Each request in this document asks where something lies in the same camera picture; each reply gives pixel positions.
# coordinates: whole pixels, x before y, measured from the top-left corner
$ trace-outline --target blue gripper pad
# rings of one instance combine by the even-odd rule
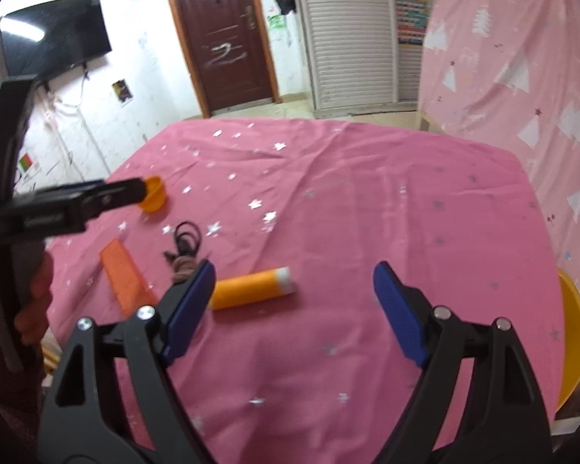
[[[421,368],[429,358],[424,344],[423,327],[404,298],[403,286],[392,274],[393,270],[386,261],[376,265],[374,291],[404,355]]]
[[[204,261],[201,270],[194,277],[192,284],[187,288],[187,293],[167,323],[167,339],[161,352],[161,361],[166,367],[187,352],[195,328],[202,319],[215,289],[217,276],[215,267],[210,261]]]

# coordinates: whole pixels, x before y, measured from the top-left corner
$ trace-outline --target glue stick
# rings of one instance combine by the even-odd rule
[[[218,281],[210,300],[213,310],[262,302],[296,290],[290,277],[290,267],[257,272]]]

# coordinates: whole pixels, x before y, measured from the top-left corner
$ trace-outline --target brown door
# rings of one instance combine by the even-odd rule
[[[178,0],[211,110],[273,97],[252,0]]]

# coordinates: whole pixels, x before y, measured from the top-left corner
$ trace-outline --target black cable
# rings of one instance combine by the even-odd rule
[[[181,227],[189,227],[189,229],[181,232]],[[171,251],[164,251],[163,255],[169,263],[179,256],[189,256],[196,258],[202,245],[202,232],[193,221],[183,221],[179,223],[174,230],[174,244],[176,245],[177,253]]]

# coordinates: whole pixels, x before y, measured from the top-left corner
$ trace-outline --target table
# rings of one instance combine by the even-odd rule
[[[399,277],[468,321],[517,327],[554,416],[563,313],[548,233],[514,155],[449,136],[318,120],[196,120],[169,126],[112,176],[158,174],[168,207],[123,208],[55,239],[50,323],[64,344],[81,316],[122,319],[98,253],[118,237],[160,297],[170,227],[196,221],[218,276],[288,265],[294,296],[207,312],[170,375],[220,464],[368,463],[419,369],[403,357],[371,286]],[[465,364],[438,445],[452,440]],[[128,418],[147,442],[119,368]]]

